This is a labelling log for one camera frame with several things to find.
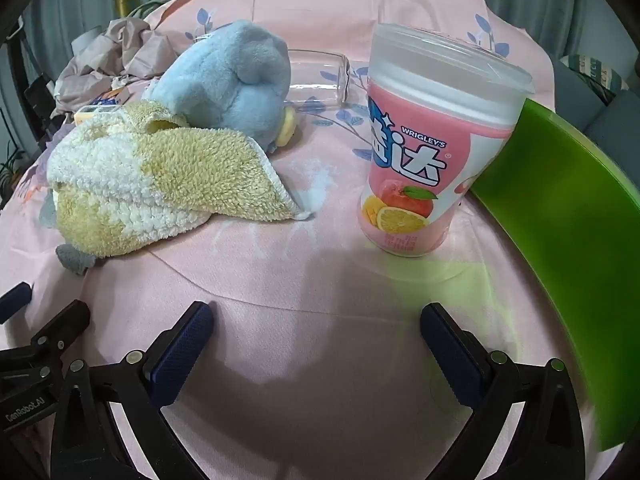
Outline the yellow white fluffy towel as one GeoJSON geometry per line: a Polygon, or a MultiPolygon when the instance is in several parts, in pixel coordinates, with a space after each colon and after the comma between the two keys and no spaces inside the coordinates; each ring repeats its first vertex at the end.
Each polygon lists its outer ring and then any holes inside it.
{"type": "Polygon", "coordinates": [[[192,127],[154,101],[73,128],[52,150],[46,178],[40,220],[62,235],[64,263],[127,255],[214,214],[258,222],[310,215],[250,136],[192,127]]]}

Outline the light blue plush elephant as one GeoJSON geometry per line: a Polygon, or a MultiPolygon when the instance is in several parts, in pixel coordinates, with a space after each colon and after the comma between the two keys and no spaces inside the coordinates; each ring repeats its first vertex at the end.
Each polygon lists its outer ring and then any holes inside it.
{"type": "Polygon", "coordinates": [[[252,22],[235,21],[186,49],[143,97],[192,127],[238,130],[271,153],[295,132],[295,110],[286,102],[290,84],[285,41],[252,22]]]}

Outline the grey green knitted cloth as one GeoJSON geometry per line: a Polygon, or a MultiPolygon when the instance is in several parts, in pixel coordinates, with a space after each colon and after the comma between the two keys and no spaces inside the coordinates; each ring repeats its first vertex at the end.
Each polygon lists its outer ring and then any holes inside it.
{"type": "Polygon", "coordinates": [[[58,245],[58,247],[55,248],[55,253],[62,266],[76,275],[85,275],[86,272],[96,264],[96,257],[94,255],[81,252],[71,244],[58,245]]]}

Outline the pink floral cloth sheet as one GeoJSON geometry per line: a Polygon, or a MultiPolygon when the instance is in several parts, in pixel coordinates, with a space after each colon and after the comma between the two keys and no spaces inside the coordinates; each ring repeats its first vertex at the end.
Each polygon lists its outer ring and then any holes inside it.
{"type": "Polygon", "coordinates": [[[40,226],[46,190],[25,176],[1,215],[1,286],[32,303],[2,326],[20,346],[74,299],[91,325],[68,352],[90,364],[144,349],[195,300],[216,332],[165,412],[213,479],[422,479],[468,418],[418,329],[443,304],[486,346],[523,363],[574,363],[563,327],[510,240],[472,200],[422,258],[382,252],[357,203],[370,134],[359,81],[338,117],[300,114],[273,166],[311,216],[260,224],[215,217],[84,276],[58,263],[40,226]]]}

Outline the green cardboard box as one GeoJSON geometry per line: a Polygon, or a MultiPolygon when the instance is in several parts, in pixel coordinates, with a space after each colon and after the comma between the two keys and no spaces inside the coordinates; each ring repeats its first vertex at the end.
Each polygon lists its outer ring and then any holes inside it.
{"type": "Polygon", "coordinates": [[[639,421],[639,192],[580,131],[526,101],[471,188],[558,311],[602,448],[639,421]]]}

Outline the pink Wrigley's gum jar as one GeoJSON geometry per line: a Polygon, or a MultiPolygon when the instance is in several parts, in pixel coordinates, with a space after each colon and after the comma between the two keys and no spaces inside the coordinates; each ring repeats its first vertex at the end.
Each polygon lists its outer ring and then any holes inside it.
{"type": "Polygon", "coordinates": [[[366,237],[404,257],[442,244],[462,197],[509,140],[533,92],[532,76],[495,53],[427,30],[376,26],[371,166],[359,203],[366,237]]]}

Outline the crumpled beige cloth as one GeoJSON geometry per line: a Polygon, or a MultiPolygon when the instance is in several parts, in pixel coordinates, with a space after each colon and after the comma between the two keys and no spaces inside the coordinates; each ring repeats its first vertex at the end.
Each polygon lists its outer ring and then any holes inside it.
{"type": "Polygon", "coordinates": [[[149,80],[163,75],[190,44],[141,18],[110,21],[105,32],[75,55],[54,84],[53,114],[75,113],[113,89],[118,78],[149,80]]]}

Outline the grey sofa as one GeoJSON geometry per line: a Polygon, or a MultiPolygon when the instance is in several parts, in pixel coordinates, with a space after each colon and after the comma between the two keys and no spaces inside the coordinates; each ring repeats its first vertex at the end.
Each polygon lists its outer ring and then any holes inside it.
{"type": "Polygon", "coordinates": [[[558,58],[551,58],[555,111],[604,151],[627,174],[639,171],[639,97],[622,90],[605,98],[558,58]]]}

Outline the clear glass jar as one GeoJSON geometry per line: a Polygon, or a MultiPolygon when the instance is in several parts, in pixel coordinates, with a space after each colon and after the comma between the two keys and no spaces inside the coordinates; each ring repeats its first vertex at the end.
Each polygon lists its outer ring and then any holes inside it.
{"type": "Polygon", "coordinates": [[[349,60],[344,54],[290,49],[291,84],[288,102],[301,110],[340,108],[348,96],[349,60]]]}

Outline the striped cushion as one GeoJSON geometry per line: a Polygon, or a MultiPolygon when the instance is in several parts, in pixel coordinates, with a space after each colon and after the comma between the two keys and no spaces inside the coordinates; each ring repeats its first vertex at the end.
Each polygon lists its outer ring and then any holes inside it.
{"type": "Polygon", "coordinates": [[[629,84],[616,70],[592,56],[565,55],[561,62],[577,74],[605,105],[610,104],[620,92],[629,89],[629,84]]]}

